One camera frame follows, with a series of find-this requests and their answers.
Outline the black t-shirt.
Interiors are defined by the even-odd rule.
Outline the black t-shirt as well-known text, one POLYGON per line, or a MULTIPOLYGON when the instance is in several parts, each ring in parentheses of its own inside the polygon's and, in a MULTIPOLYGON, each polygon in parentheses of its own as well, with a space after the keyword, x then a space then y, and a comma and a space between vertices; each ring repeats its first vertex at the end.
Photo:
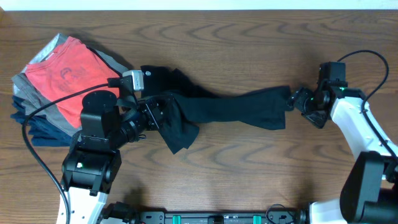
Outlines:
POLYGON ((179 69, 143 65, 143 97, 168 96, 167 118, 159 130, 172 153, 189 148, 200 123, 240 121, 268 130, 285 129, 289 86, 255 90, 240 96, 218 96, 194 84, 179 69))

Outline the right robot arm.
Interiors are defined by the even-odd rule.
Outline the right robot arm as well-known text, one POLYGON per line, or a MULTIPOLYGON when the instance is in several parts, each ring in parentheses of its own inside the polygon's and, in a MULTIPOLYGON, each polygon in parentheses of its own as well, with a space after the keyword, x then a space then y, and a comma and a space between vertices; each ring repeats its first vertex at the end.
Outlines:
POLYGON ((355 159, 337 199, 313 202, 307 223, 397 223, 397 146, 382 130, 364 93, 349 88, 342 62, 320 65, 316 90, 297 90, 289 106, 317 128, 333 121, 355 159))

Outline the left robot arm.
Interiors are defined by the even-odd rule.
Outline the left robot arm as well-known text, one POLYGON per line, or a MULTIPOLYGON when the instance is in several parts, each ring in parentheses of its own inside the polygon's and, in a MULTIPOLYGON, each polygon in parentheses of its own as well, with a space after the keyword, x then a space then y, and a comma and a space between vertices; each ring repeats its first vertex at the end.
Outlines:
POLYGON ((121 166, 120 148, 144 139, 144 131, 159 130, 170 100, 129 101, 110 91, 83 98, 81 132, 62 164, 66 204, 59 207, 57 223, 140 223, 131 206, 106 201, 121 166))

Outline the folded red t-shirt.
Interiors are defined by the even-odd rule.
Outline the folded red t-shirt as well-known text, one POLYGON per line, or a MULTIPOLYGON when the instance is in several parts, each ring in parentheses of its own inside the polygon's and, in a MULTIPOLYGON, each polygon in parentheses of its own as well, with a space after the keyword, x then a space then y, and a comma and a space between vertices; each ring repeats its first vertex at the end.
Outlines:
POLYGON ((65 43, 57 46, 49 59, 28 64, 25 75, 50 101, 104 84, 108 78, 118 77, 116 72, 74 37, 68 37, 65 43))

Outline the folded navy blue garment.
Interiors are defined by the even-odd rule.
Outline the folded navy blue garment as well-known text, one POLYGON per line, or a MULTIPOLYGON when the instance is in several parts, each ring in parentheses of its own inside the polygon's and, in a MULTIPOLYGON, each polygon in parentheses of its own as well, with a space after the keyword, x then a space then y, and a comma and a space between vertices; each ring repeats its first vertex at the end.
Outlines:
MULTIPOLYGON (((29 100, 18 96, 12 97, 12 105, 17 110, 11 114, 15 122, 22 124, 26 117, 37 108, 29 100)), ((28 122, 34 146, 61 147, 69 146, 72 142, 72 136, 81 131, 81 127, 74 128, 59 112, 56 106, 50 106, 37 113, 28 122)))

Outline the folded light grey garment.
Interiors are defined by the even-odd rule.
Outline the folded light grey garment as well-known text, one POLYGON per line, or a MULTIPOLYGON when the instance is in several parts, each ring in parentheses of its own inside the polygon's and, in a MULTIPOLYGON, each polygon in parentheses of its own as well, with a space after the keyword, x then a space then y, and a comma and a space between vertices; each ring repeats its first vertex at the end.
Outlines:
POLYGON ((36 54, 36 56, 34 56, 34 58, 20 71, 20 73, 14 75, 11 78, 13 82, 13 95, 21 95, 20 91, 22 91, 22 94, 25 94, 27 90, 36 91, 33 84, 31 84, 31 82, 25 75, 28 66, 48 60, 53 54, 53 51, 57 48, 57 46, 65 43, 67 39, 67 35, 58 33, 44 48, 40 50, 40 52, 36 54))

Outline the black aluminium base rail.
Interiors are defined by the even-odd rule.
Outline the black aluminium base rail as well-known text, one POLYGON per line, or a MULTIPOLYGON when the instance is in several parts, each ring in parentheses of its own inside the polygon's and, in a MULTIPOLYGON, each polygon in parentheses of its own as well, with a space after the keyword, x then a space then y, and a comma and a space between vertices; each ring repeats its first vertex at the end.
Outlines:
POLYGON ((265 212, 141 212, 143 224, 305 224, 310 223, 303 210, 272 208, 265 212))

